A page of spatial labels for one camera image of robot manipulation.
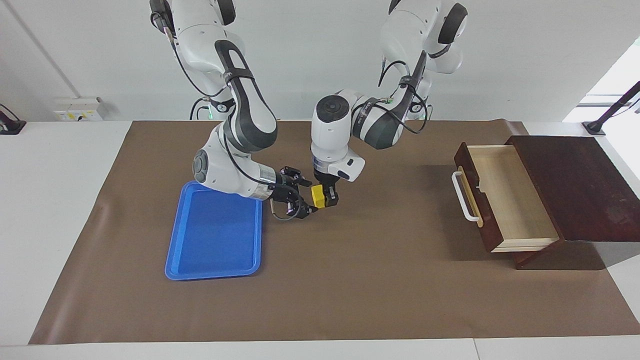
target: white handle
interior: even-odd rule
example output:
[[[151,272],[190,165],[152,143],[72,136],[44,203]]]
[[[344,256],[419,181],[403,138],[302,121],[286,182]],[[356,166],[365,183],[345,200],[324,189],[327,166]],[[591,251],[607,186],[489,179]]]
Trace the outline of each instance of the white handle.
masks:
[[[462,176],[462,171],[456,171],[451,175],[451,180],[453,181],[453,187],[456,189],[456,194],[458,194],[458,200],[460,201],[460,207],[462,208],[462,212],[465,214],[465,218],[469,221],[478,222],[480,221],[479,217],[475,217],[469,213],[469,209],[467,208],[467,203],[465,202],[465,198],[462,196],[462,189],[460,189],[460,184],[458,184],[458,176]]]

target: brown paper mat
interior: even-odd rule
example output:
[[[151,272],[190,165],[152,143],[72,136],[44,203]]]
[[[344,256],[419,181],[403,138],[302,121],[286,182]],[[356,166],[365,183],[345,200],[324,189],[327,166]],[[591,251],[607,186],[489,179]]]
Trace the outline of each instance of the brown paper mat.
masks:
[[[131,126],[31,344],[640,333],[606,270],[514,270],[508,255],[484,251],[452,188],[453,156],[463,141],[525,133],[503,120],[431,122],[385,151],[352,140],[367,166],[339,183],[339,206],[286,224],[265,209],[255,275],[170,281],[180,189],[213,127]],[[312,177],[310,124],[279,132],[255,159]]]

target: yellow object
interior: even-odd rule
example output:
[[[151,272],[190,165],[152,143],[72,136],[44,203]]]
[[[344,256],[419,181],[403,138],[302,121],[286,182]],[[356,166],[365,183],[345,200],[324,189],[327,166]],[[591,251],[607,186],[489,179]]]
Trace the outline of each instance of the yellow object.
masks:
[[[311,187],[311,197],[314,200],[314,206],[318,209],[324,208],[324,193],[322,191],[322,185],[315,185]]]

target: wall socket panel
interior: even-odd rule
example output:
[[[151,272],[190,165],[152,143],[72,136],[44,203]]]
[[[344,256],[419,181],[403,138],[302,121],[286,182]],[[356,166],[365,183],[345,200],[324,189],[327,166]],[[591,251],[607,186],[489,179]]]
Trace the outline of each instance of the wall socket panel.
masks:
[[[98,97],[56,99],[54,111],[60,121],[103,121],[106,112]]]

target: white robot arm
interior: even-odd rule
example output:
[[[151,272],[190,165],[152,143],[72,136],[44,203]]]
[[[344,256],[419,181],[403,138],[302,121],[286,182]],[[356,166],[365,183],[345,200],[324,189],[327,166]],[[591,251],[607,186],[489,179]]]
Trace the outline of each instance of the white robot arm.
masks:
[[[387,98],[341,90],[318,102],[311,125],[314,175],[320,182],[312,188],[315,206],[336,205],[336,182],[355,181],[363,170],[364,159],[348,146],[351,136],[387,149],[404,129],[424,129],[431,107],[426,104],[431,89],[427,70],[451,74],[460,67],[462,53],[454,41],[464,31],[467,15],[452,0],[392,0],[381,31],[385,60],[380,82],[394,66],[402,75],[398,88]],[[408,119],[424,122],[413,130],[405,124]]]
[[[150,0],[151,20],[166,34],[192,85],[210,102],[211,113],[227,118],[216,126],[193,160],[195,179],[204,186],[253,199],[287,203],[287,215],[304,218],[317,208],[305,203],[298,185],[310,186],[300,171],[276,172],[251,154],[274,144],[276,118],[266,104],[243,52],[224,29],[236,17],[232,0]],[[198,74],[199,89],[187,70]]]

